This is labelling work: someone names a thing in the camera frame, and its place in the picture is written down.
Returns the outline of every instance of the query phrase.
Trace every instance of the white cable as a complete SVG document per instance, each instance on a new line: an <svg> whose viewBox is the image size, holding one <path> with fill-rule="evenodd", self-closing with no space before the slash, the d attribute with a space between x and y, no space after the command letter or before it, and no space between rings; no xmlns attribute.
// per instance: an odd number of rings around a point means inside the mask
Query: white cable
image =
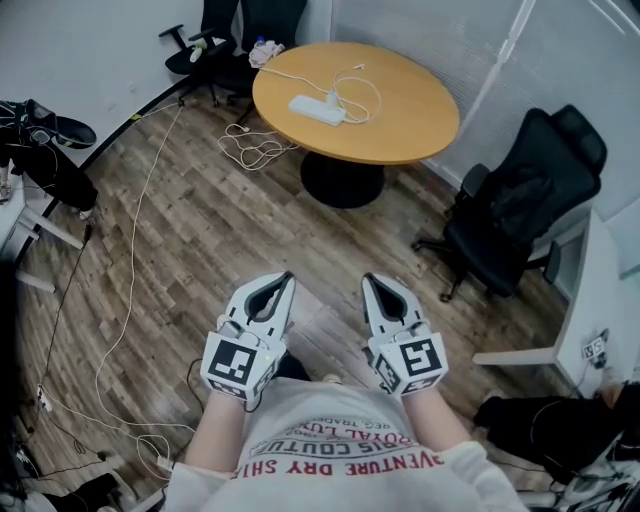
<svg viewBox="0 0 640 512"><path fill-rule="evenodd" d="M70 407L67 407L66 405L64 405L60 400L58 400L57 398L55 398L51 393L49 393L49 391L47 390L47 388L45 388L44 386L40 385L40 389L42 389L42 392L47 395L49 397L49 399L51 399L52 401L54 401L55 403L57 403L60 407L62 407L63 409L65 409L66 411L69 411L72 414L76 414L78 416L83 417L84 419L87 419L89 421L93 421L94 423L99 423L100 425L102 425L103 427L107 427L113 430L117 430L118 432L120 432L121 434L124 434L127 437L130 437L131 439L134 439L136 441L136 449L138 451L138 458L140 459L140 462L142 462L142 465L147 469L147 471L149 471L149 473L151 473L153 476L160 478L161 480L168 480L167 478L158 475L155 471L153 471L149 466L147 466L147 463L144 461L144 459L142 458L142 454L140 453L140 441L142 441L143 443L146 443L151 449L153 449L154 452L156 452L157 456L160 457L160 452L158 451L158 449L149 441L147 441L145 438L146 437L161 437L165 440L165 442L167 442L166 438L164 438L163 436L154 436L151 434L143 434L140 436L134 436L133 434L130 434L129 432L127 432L124 429L121 429L120 427L115 427L113 425L109 425L107 423L105 423L102 420L99 420L97 418L92 418L91 416L87 416L84 413L81 413L80 411L75 411L73 409L71 409Z"/></svg>
<svg viewBox="0 0 640 512"><path fill-rule="evenodd" d="M358 64L357 66L353 66L351 68L345 68L342 69L340 71L338 71L335 75L333 75L333 88L328 91L326 89L323 89L322 87L317 86L316 84L314 84L312 81L308 80L307 78L304 78L302 76L295 76L295 75L289 75L287 73L283 73L282 71L278 71L276 69L271 69L271 68L260 68L261 71L266 71L267 73L272 73L274 75L279 75L285 78L291 78L292 80L300 80L302 82L305 82L307 84L309 84L311 87L313 87L314 89L330 95L330 94L335 94L338 103L340 104L340 106L347 112L347 118L345 119L346 123L351 123L351 124L362 124L362 123L367 123L371 120L373 120L379 113L380 113L380 109L382 109L382 96L380 95L380 91L378 91L378 88L369 80L365 80L364 78L360 78L357 76L345 76L342 78L338 78L338 76L340 76L342 73L344 73L345 71L350 71L352 69L364 69L364 64ZM371 88L374 90L374 92L376 93L376 97L378 98L378 106L375 110L375 113L373 115L371 115L369 113L369 109L367 109L367 107L365 107L364 105L361 105L360 103L356 103L355 101L351 101L348 100L346 98L343 98L342 96L340 96L340 94L338 93L337 87L338 84L340 82L345 82L347 80L356 80L358 82L362 82L365 83L369 86L371 86ZM353 105L354 107L359 108L360 110L362 110L363 112L365 112L365 117L364 118L358 118L356 116L354 116L353 114L351 114L347 108L345 107L345 103L349 104L349 105Z"/></svg>
<svg viewBox="0 0 640 512"><path fill-rule="evenodd" d="M234 127L239 128L242 133L238 135L231 135L229 133L229 130ZM258 171L262 169L265 165L267 165L269 162L271 162L271 160L273 160L274 158L278 158L283 153L290 151L292 149L298 149L299 146L297 146L296 144L289 144L288 146L283 146L277 140L269 140L269 139L265 140L262 144L258 146L241 146L240 142L238 142L238 139L242 137L247 137L249 135L267 136L267 135L275 135L276 133L277 132L251 132L249 131L249 128L240 126L239 124L230 124L225 128L224 135L218 139L218 146L220 147L220 149L225 155L227 155L229 158L234 160L243 169L247 171ZM240 150L239 159L233 156L231 153L229 153L222 145L222 141L227 139L233 140L236 143L236 146L238 146L238 149ZM274 147L263 150L262 147L268 144L273 144ZM252 151L257 153L258 157L253 162L250 162L250 163L245 162L244 154L246 152L252 152Z"/></svg>
<svg viewBox="0 0 640 512"><path fill-rule="evenodd" d="M169 106L174 106L174 105L168 105L167 107L163 107L160 110L164 110L164 108L168 108ZM151 114L155 114L157 112L160 112L160 110L157 110L155 112L152 112ZM188 425L182 425L179 423L135 423L135 422L130 422L130 421L126 421L122 418L120 418L119 416L117 416L116 414L113 414L111 411L109 411L104 403L102 402L102 396L100 395L100 386L99 386L99 377L100 377L100 372L102 371L102 368L104 367L104 364L107 360L107 357L109 357L109 355L115 350L115 348L118 346L118 344L122 341L122 339L124 338L124 334L126 332L127 329L127 325L129 324L129 319L131 318L131 311L133 309L133 286L135 284L135 280L136 280L136 272L135 272L135 265L134 265L134 256L135 256L135 237L136 237L136 229L137 229L137 224L138 224L138 216L140 215L140 207L142 205L142 199L144 198L144 195L147 191L147 187L149 185L149 182L151 180L151 176L153 175L153 171L155 170L157 164L158 164L158 159L160 158L160 153L162 152L162 149L165 146L165 143L167 142L167 139L169 138L169 134L171 133L171 130L173 129L173 127L175 126L176 122L178 121L178 117L180 116L180 113L182 112L182 106L180 107L180 109L178 110L178 113L176 114L176 117L174 118L173 122L171 123L171 126L169 127L169 130L167 131L166 135L164 136L164 139L162 140L162 144L160 145L160 148L158 149L158 152L156 153L156 157L154 159L153 165L151 166L151 169L149 170L149 174L147 176L147 180L145 182L144 188L142 189L142 193L140 194L140 199L138 200L138 207L136 209L136 214L134 216L133 219L133 233L131 236L131 286L129 288L129 308L127 311L127 316L125 318L124 321L124 325L122 326L122 331L120 333L120 336L118 337L117 341L113 344L113 346L107 351L107 353L104 355L104 357L102 358L102 361L100 362L100 366L98 367L98 371L96 372L96 377L95 377L95 388L96 388L96 395L98 396L98 401L100 403L100 406L102 407L102 409L109 414L109 416L112 416L113 418L117 419L118 421L125 423L126 425L131 425L131 426L140 426L140 427L179 427L179 428L186 428L188 430L190 430L191 432L195 431L189 427ZM169 441L167 441L167 439L162 436L162 435L158 435L158 434L143 434L143 435L139 435L139 436L135 436L133 434L130 434L129 432L125 431L124 429L120 428L120 427L116 427L113 425L108 425L107 423L97 419L97 418L92 418L90 416L87 416L86 414L83 414L79 411L75 411L69 407L67 407L66 405L64 405L62 402L60 402L59 400L57 400L56 398L54 398L53 396L51 396L51 394L44 388L44 386L42 386L42 383L40 384L40 387L42 388L42 391L54 402L56 402L58 405L60 405L63 409L73 413L73 414L77 414L79 416L82 416L83 418L89 420L89 421L93 421L96 423L99 423L100 425L103 425L104 427L107 428L111 428L113 430L117 430L118 432L121 432L122 434L126 435L127 437L130 437L131 439L135 439L136 440L136 450L138 451L138 458L140 459L140 462L142 462L142 464L144 465L144 467L147 469L147 471L149 471L149 473L151 473L152 475L154 475L157 478L160 478L162 480L168 480L167 478L158 475L155 471L153 471L147 464L146 462L143 460L142 458L142 454L140 453L140 442L142 441L143 443L146 443L148 446L150 446L156 453L156 455L158 456L158 458L161 456L160 452L158 451L158 449L149 441L147 441L147 438L159 438L164 440L165 444L167 445L167 459L170 460L171 458L171 450L170 450L170 446L169 446Z"/></svg>

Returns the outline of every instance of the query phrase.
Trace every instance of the wooden floor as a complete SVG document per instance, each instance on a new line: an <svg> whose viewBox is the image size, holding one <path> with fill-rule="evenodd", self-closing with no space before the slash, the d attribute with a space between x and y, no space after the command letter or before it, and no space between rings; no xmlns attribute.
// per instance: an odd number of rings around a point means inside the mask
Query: wooden floor
<svg viewBox="0 0 640 512"><path fill-rule="evenodd" d="M69 290L50 375L45 387L68 407L140 434L161 432L175 451L188 441L185 429L127 427L97 403L94 378L116 341L127 311L130 243L136 201L155 153L177 107L139 121L105 151L88 171L100 192L94 233ZM487 299L483 288L465 282L451 304L439 294L451 272L434 254L414 254L419 234L439 236L443 211L453 190L422 166L387 169L382 196L353 211L328 208L309 196L299 179L302 150L289 152L260 172L245 172L221 154L217 137L239 110L211 106L205 94L181 113L151 178L136 235L133 314L120 346L100 376L106 406L134 422L178 422L195 426L200 408L186 375L201 357L207 332L242 283L278 270L298 281L288 332L291 352L315 378L338 373L354 385L377 386L361 349L368 337L360 280L365 272L397 278L421 301L435 330L442 333L451 367L443 394L470 427L483 398L539 396L562 383L549 370L499 370L475 366L477 351L550 346L565 304L537 272L524 278L511 300ZM254 117L250 125L263 129ZM52 219L81 236L82 223L60 206ZM43 233L22 268L52 279L56 295L22 287L20 345L23 381L36 389L46 358L55 313L78 252ZM199 364L192 385L202 399ZM27 423L33 410L25 409ZM29 447L43 472L96 460L73 450L72 439L41 415ZM92 450L107 450L104 464L55 475L40 489L64 493L108 468L119 468L145 497L163 485L139 463L135 441L54 406L51 418ZM482 440L482 432L474 436ZM161 442L156 443L164 451ZM490 448L494 458L525 465ZM146 447L141 453L155 460ZM542 473L506 467L517 488L540 487Z"/></svg>

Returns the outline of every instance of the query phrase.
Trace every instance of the chair armrest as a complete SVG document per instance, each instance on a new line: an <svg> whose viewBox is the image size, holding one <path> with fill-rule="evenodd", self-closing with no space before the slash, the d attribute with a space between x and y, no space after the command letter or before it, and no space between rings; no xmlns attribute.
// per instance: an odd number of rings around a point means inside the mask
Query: chair armrest
<svg viewBox="0 0 640 512"><path fill-rule="evenodd" d="M182 36L180 35L180 32L178 32L178 30L180 30L182 27L184 27L184 25L176 25L175 27L171 27L171 28L165 30L164 32L160 32L158 34L158 37L164 37L164 36L167 36L167 35L171 35L171 37L173 37L173 40L180 47L180 49L181 50L186 50L187 49L187 45L184 43L184 40L182 39Z"/></svg>
<svg viewBox="0 0 640 512"><path fill-rule="evenodd" d="M560 271L560 260L562 259L562 251L560 250L560 246L554 241L551 242L551 247L549 248L549 254L547 255L547 264L544 267L544 280L547 283L553 284L555 282L556 277L558 277L558 272Z"/></svg>
<svg viewBox="0 0 640 512"><path fill-rule="evenodd" d="M213 37L214 32L217 32L217 30L218 29L216 27L208 28L207 30L203 30L202 32L199 32L195 36L191 36L189 38L189 41L197 41L200 38Z"/></svg>
<svg viewBox="0 0 640 512"><path fill-rule="evenodd" d="M490 172L483 164L474 165L462 180L462 192L469 197L475 197Z"/></svg>
<svg viewBox="0 0 640 512"><path fill-rule="evenodd" d="M171 27L168 28L167 30L165 30L164 32L160 32L158 34L158 37L164 37L164 36L168 36L169 34L171 34L171 32L177 32L179 29L181 29L182 27L184 27L184 25L176 25L175 27Z"/></svg>

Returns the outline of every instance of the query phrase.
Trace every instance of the cable on floor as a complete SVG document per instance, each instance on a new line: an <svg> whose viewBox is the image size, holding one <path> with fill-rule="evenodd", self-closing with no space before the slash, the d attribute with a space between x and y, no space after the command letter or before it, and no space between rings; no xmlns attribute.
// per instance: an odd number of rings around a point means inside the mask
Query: cable on floor
<svg viewBox="0 0 640 512"><path fill-rule="evenodd" d="M162 110L164 110L165 108L169 108L170 106L174 106L174 105L167 105L166 107L162 107L161 109L158 109L152 113L147 114L144 117L147 117L149 115L153 115L157 112L160 112ZM130 421L126 421L123 418L120 418L118 415L113 414L111 411L109 411L104 403L102 402L102 396L100 395L100 386L99 386L99 377L100 377L100 372L102 371L102 368L105 365L105 362L107 360L107 358L109 357L109 355L116 349L116 347L120 344L120 342L122 341L122 339L124 338L126 329L127 329L127 325L129 324L129 319L131 318L131 312L133 309L133 287L135 284L135 279L136 279L136 274L135 274L135 236L136 236L136 230L137 230L137 224L138 224L138 217L140 215L140 208L142 206L142 199L144 198L144 195L146 193L147 187L149 185L149 182L151 180L151 176L153 175L153 171L155 170L157 164L158 164L158 160L160 158L160 153L162 152L162 149L165 146L165 143L167 142L167 139L169 138L169 134L171 133L171 130L173 129L173 127L175 126L176 122L178 121L178 117L180 116L180 113L182 112L182 106L180 106L180 109L178 110L178 113L176 114L175 118L173 119L173 122L171 123L171 126L169 127L164 139L162 140L162 143L160 145L160 148L158 149L158 152L156 153L153 165L151 166L151 169L149 170L149 174L147 176L147 180L145 182L144 188L142 189L142 193L140 194L140 199L138 200L138 206L136 209L136 214L133 220L133 233L131 236L131 285L129 288L129 306L128 306L128 311L127 311L127 315L124 321L124 324L122 326L122 331L120 333L120 336L118 337L117 341L112 345L112 347L107 351L107 353L103 356L101 362L100 362L100 366L98 368L98 371L96 372L96 376L95 376L95 389L96 389L96 395L98 397L98 401L100 403L100 406L102 407L102 409L111 417L117 419L118 421L126 424L126 425L130 425L130 426L141 426L141 427L178 427L178 428L186 428L188 430L190 430L191 432L195 432L191 427L189 427L188 425L182 425L182 424L176 424L176 423L144 423L144 422L140 422L140 423L136 423L136 422L130 422ZM162 435L158 435L158 434L143 434L143 435L133 435L129 432L127 432L126 430L120 428L120 427L116 427L114 425L109 425L105 422L103 422L102 420L99 420L97 418L93 418L91 416L88 416L80 411L76 411L74 409L71 409L70 407L66 406L65 404L63 404L60 400L54 398L51 393L49 393L49 391L44 387L44 385L41 384L41 390L42 392L53 402L57 403L60 407L62 407L63 409L65 409L66 411L72 413L72 414L76 414L82 418L85 418L89 421L92 421L94 423L98 423L100 425L102 425L103 427L106 428L110 428L112 430L115 430L117 432L120 432L121 434L134 439L136 441L136 449L138 452L138 458L140 459L140 462L144 465L144 467L147 469L147 471L149 471L149 473L151 473L153 476L155 476L156 478L159 478L161 480L169 480L168 478L165 478L162 475L159 475L158 473L156 473L155 471L153 471L148 465L147 463L144 461L144 459L142 458L142 454L140 453L140 443L144 443L146 444L151 450L153 450L156 454L156 456L158 457L158 459L161 457L160 452L158 451L158 449L155 447L155 445L153 443L151 443L148 439L151 438L155 438L155 439L161 439L165 442L166 444L166 458L168 460L171 460L171 448L169 446L169 441L167 441L166 437L162 436Z"/></svg>
<svg viewBox="0 0 640 512"><path fill-rule="evenodd" d="M233 135L230 133L232 128L237 128L241 131L241 133L237 135ZM218 139L218 147L222 150L222 152L231 158L234 162L236 162L240 167L242 167L246 171L258 171L262 169L265 165L267 165L274 158L278 158L280 155L286 153L287 151L291 151L294 149L298 149L297 144L289 144L288 146L283 145L274 139L267 139L262 144L257 146L242 146L238 139L242 137L249 137L253 135L259 136L273 136L278 132L252 132L249 128L245 126L240 126L239 124L230 124L224 130L224 135ZM238 149L240 150L240 158L233 156L229 153L225 147L222 145L222 142L230 139L236 143ZM271 146L268 149L262 149L265 146ZM255 160L248 162L245 160L245 153L248 155L255 154Z"/></svg>

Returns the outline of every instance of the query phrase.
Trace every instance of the white t-shirt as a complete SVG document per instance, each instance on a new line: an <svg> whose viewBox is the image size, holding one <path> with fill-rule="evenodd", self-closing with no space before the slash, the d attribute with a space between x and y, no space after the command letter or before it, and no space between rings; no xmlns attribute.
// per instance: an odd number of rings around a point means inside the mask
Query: white t-shirt
<svg viewBox="0 0 640 512"><path fill-rule="evenodd" d="M248 415L238 469L177 464L168 511L524 512L475 442L434 453L374 390L278 378Z"/></svg>

